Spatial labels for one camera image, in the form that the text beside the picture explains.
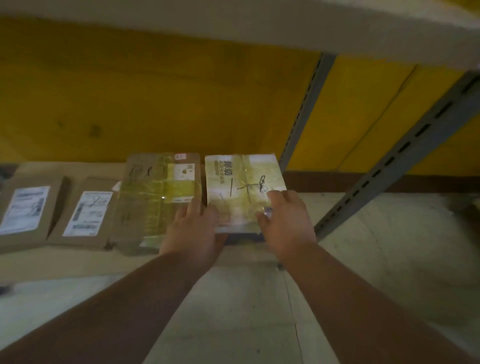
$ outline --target person's left arm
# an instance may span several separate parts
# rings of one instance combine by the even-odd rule
[[[177,212],[160,255],[0,351],[0,363],[140,364],[226,236],[218,211],[193,199]]]

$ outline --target person's left hand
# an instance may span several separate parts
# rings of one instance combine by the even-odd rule
[[[202,213],[198,198],[179,209],[167,228],[160,255],[176,254],[200,275],[205,274],[220,254],[227,234],[215,235],[218,223],[216,206],[209,205]]]

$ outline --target taped package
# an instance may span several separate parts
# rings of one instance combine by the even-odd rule
[[[108,249],[118,180],[88,177],[69,196],[48,244]]]
[[[14,176],[0,194],[0,252],[45,245],[60,217],[70,181],[65,176]]]
[[[268,191],[286,190],[274,154],[206,156],[207,200],[218,208],[217,232],[260,233],[255,213],[271,213]]]
[[[140,153],[127,159],[110,241],[126,255],[157,253],[179,208],[201,198],[196,153]]]

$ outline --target hand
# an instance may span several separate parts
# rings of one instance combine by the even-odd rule
[[[217,222],[218,210],[214,205],[209,205],[202,214],[200,200],[192,199],[188,206],[177,211],[167,228],[160,255],[176,254],[202,276],[212,267],[227,239],[227,234],[215,235]]]
[[[282,262],[300,245],[317,244],[307,208],[295,191],[269,191],[272,217],[257,212],[256,216],[265,241]]]

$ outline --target gray metal post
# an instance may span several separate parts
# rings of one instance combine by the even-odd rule
[[[315,69],[313,70],[312,78],[310,79],[307,91],[305,92],[305,96],[300,104],[300,110],[297,113],[297,117],[295,118],[292,129],[290,130],[290,134],[288,135],[287,142],[283,148],[282,155],[278,161],[282,173],[287,169],[288,162],[290,161],[293,151],[300,140],[303,128],[307,124],[307,120],[310,117],[313,107],[315,106],[315,102],[318,99],[318,95],[324,86],[328,73],[335,62],[335,58],[335,54],[322,53]]]
[[[322,239],[480,112],[480,73],[465,73],[315,225]]]

